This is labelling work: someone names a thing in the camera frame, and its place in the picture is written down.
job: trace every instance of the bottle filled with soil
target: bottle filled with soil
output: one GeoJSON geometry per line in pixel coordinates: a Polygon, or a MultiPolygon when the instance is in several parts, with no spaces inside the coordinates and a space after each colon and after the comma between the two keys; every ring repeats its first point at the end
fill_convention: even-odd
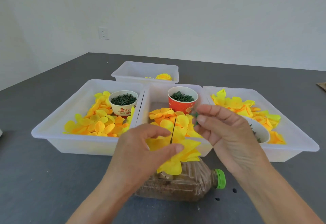
{"type": "Polygon", "coordinates": [[[201,159],[182,162],[181,165],[180,175],[155,173],[135,195],[174,201],[197,201],[211,188],[224,189],[226,181],[222,170],[210,170],[201,159]]]}

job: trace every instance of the wall socket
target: wall socket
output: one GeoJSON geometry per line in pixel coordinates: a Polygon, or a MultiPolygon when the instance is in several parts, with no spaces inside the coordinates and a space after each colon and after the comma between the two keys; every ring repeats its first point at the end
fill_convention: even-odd
{"type": "Polygon", "coordinates": [[[98,37],[100,39],[109,40],[109,38],[108,38],[108,28],[98,27],[98,37]]]}

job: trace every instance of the gray table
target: gray table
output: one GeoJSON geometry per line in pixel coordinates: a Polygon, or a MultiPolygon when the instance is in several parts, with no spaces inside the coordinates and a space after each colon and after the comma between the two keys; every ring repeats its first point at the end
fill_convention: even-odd
{"type": "MultiPolygon", "coordinates": [[[[326,92],[315,85],[326,72],[87,53],[0,91],[0,223],[64,223],[96,187],[111,157],[60,153],[31,130],[89,79],[114,80],[124,61],[178,65],[184,84],[257,90],[319,144],[273,165],[326,221],[326,92]]],[[[204,161],[226,172],[224,190],[196,203],[133,196],[114,223],[262,223],[213,151],[204,161]]]]}

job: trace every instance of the green bottle cap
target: green bottle cap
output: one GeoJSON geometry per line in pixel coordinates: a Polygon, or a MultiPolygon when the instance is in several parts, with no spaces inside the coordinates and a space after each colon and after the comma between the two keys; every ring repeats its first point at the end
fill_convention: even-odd
{"type": "Polygon", "coordinates": [[[224,189],[226,185],[226,178],[225,174],[221,169],[214,169],[217,176],[218,176],[218,186],[216,189],[224,189]]]}

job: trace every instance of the fingernail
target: fingernail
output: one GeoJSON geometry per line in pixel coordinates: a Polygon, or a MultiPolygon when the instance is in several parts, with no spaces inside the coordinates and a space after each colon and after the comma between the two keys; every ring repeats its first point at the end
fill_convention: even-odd
{"type": "Polygon", "coordinates": [[[197,117],[197,121],[198,121],[198,123],[200,123],[200,124],[205,123],[205,121],[206,121],[206,116],[204,116],[204,115],[198,115],[198,117],[197,117]]]}
{"type": "Polygon", "coordinates": [[[175,152],[180,153],[182,150],[184,150],[184,146],[182,144],[176,144],[175,145],[175,152]]]}

